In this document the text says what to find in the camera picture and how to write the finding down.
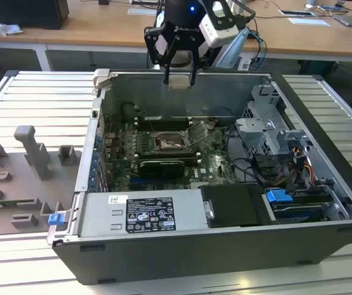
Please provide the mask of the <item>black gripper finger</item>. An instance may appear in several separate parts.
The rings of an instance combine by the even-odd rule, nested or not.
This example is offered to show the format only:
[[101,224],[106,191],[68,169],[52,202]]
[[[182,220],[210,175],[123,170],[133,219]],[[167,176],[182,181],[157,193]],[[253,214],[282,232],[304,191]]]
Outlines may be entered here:
[[[174,29],[174,25],[161,25],[160,27],[148,26],[143,30],[143,37],[152,63],[165,69],[164,84],[169,83],[170,64],[178,49],[178,34]],[[156,48],[160,36],[167,44],[163,54],[159,53]]]
[[199,48],[206,43],[202,33],[193,33],[190,36],[190,52],[192,56],[192,72],[190,77],[190,85],[195,84],[197,70],[209,66],[212,49],[208,47],[203,55],[199,54]]

